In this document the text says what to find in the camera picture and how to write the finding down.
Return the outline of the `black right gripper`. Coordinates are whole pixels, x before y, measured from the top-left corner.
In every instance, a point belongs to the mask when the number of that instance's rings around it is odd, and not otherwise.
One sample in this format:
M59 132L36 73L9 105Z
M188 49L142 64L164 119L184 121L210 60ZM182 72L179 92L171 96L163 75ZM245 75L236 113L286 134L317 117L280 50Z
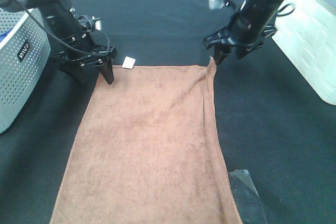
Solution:
M264 40L276 33L274 25L248 22L242 17L234 17L229 24L204 38L207 49L215 46L214 61L217 65L231 54L230 47L236 47L235 56L243 59L249 53L264 46Z

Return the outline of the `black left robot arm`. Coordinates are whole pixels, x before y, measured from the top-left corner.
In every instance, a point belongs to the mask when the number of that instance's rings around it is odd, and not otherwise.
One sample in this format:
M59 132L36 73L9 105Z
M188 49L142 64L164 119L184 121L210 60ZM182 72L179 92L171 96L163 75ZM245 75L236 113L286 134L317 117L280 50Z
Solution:
M1 8L11 13L25 11L62 45L60 52L51 55L59 63L60 71L83 84L83 67L94 65L107 84L113 83L112 61L117 50L110 44L98 45L91 37L92 32L101 32L101 18L77 16L71 0L1 0Z

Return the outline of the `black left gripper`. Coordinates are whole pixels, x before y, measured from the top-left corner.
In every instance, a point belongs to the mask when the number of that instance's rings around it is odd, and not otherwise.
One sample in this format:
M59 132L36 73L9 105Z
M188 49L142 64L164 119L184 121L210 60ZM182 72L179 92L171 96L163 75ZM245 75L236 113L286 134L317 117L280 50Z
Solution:
M77 30L71 35L57 39L62 45L62 50L53 53L51 57L61 62L59 65L61 72L72 77L81 85L89 82L87 72L83 67L91 64L97 67L107 84L112 84L114 82L112 62L118 53L116 48L111 45L109 36L102 30L95 30L93 17L82 15L74 18L71 24ZM107 40L105 46L94 41L91 34L95 31L105 36Z

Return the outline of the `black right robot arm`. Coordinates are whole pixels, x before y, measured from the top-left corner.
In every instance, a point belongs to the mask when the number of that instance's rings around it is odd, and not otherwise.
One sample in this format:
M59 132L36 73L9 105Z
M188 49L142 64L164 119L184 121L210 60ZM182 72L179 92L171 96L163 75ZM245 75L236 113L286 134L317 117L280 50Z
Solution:
M213 47L213 60L218 65L234 54L242 59L261 48L267 37L277 32L270 20L282 11L284 0L208 0L211 10L230 7L233 10L229 23L204 38L207 49Z

